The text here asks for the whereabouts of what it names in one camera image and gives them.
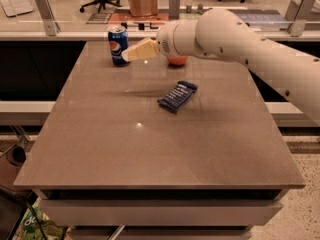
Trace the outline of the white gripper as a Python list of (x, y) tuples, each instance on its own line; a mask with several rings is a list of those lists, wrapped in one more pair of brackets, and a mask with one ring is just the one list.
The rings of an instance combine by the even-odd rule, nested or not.
[(122, 58), (127, 62), (145, 60), (157, 57), (160, 52), (169, 57), (196, 56), (200, 53), (196, 24), (196, 20), (167, 22), (158, 30), (156, 41), (144, 38), (124, 50)]

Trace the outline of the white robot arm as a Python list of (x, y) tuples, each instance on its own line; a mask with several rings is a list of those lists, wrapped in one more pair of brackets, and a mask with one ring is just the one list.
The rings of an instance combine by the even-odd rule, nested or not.
[(122, 52), (127, 61), (160, 54), (238, 62), (312, 121), (320, 121), (320, 59), (261, 37), (227, 9), (168, 22), (155, 40), (145, 38)]

